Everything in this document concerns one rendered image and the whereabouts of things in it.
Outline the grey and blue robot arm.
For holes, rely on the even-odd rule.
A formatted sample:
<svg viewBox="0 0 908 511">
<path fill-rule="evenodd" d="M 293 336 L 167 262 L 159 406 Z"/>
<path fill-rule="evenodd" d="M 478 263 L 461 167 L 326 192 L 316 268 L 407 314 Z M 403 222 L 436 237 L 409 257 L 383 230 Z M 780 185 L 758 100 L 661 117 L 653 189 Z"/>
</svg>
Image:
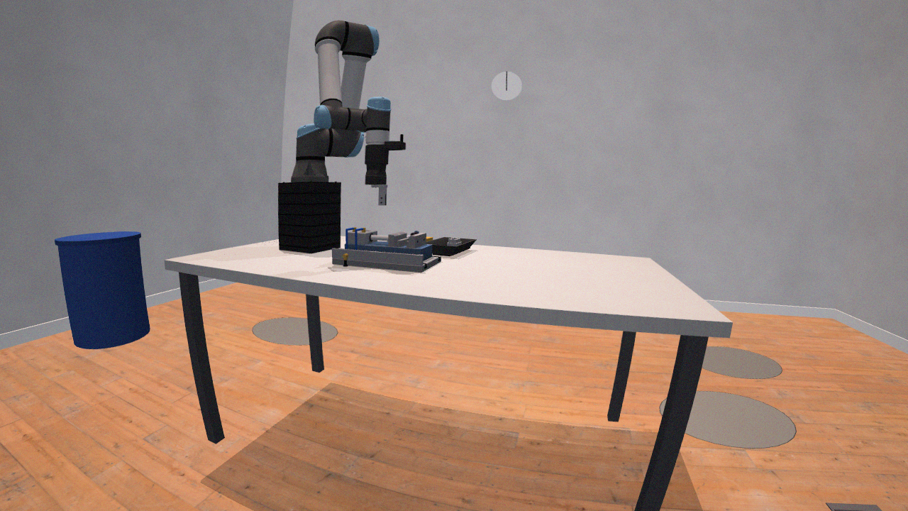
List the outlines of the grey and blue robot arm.
<svg viewBox="0 0 908 511">
<path fill-rule="evenodd" d="M 328 182 L 325 156 L 354 158 L 359 155 L 366 131 L 389 131 L 389 98 L 369 98 L 367 108 L 360 109 L 366 64 L 377 54 L 379 42 L 375 27 L 347 21 L 332 21 L 316 36 L 320 106 L 316 106 L 314 123 L 297 130 L 291 183 Z M 343 83 L 338 67 L 340 50 L 345 60 Z"/>
</svg>

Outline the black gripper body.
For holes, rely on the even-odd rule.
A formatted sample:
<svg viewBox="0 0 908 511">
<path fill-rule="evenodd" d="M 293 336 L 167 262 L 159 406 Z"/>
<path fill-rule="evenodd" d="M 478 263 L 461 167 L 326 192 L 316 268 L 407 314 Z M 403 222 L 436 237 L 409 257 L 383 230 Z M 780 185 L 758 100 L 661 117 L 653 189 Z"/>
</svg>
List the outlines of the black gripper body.
<svg viewBox="0 0 908 511">
<path fill-rule="evenodd" d="M 366 131 L 366 185 L 387 184 L 386 166 L 388 165 L 389 160 L 389 150 L 406 150 L 406 143 L 403 142 L 403 136 L 404 135 L 400 135 L 400 141 L 389 141 L 389 131 Z"/>
</svg>

